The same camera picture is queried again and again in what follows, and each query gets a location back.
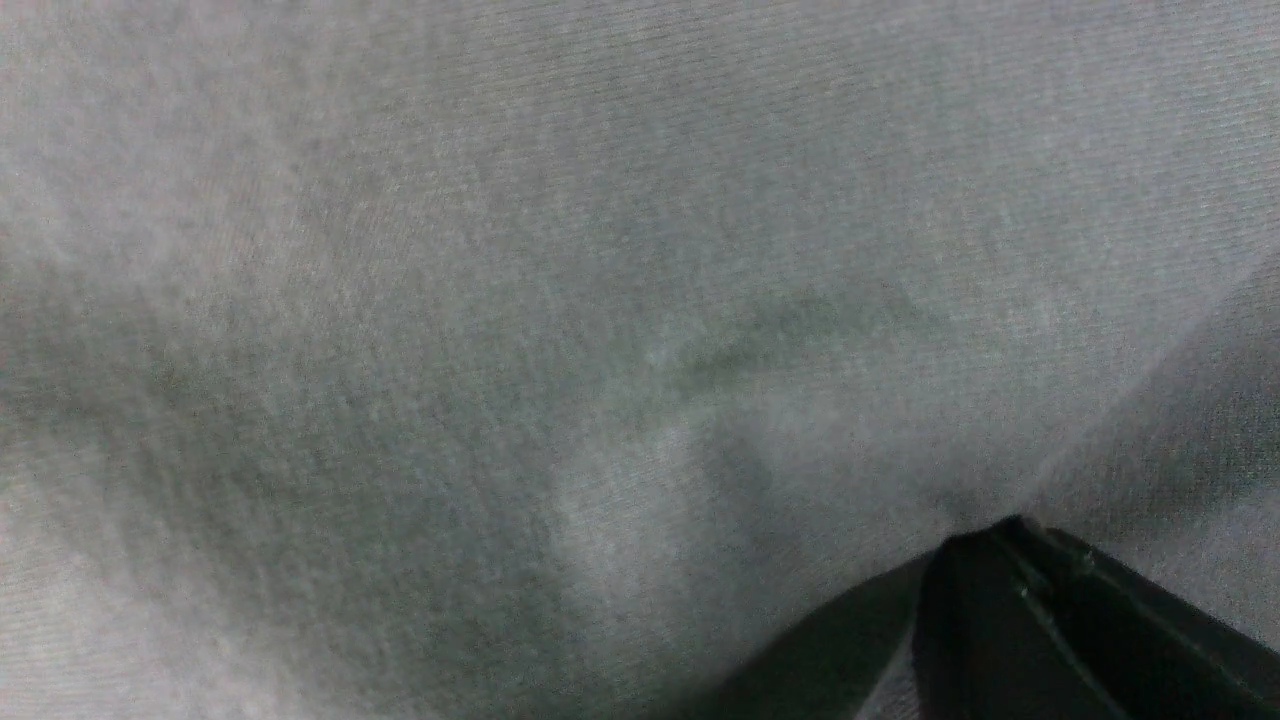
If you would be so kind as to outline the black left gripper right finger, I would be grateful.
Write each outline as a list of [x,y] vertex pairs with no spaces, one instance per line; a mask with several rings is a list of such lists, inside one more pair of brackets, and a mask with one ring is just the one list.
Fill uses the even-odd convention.
[[923,719],[1275,719],[1277,652],[1064,530],[1010,516],[922,578]]

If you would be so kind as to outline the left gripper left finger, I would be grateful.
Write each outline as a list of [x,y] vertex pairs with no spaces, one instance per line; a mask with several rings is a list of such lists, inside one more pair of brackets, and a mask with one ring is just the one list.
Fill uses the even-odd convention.
[[787,629],[690,703],[692,719],[850,719],[913,623],[922,555],[863,582]]

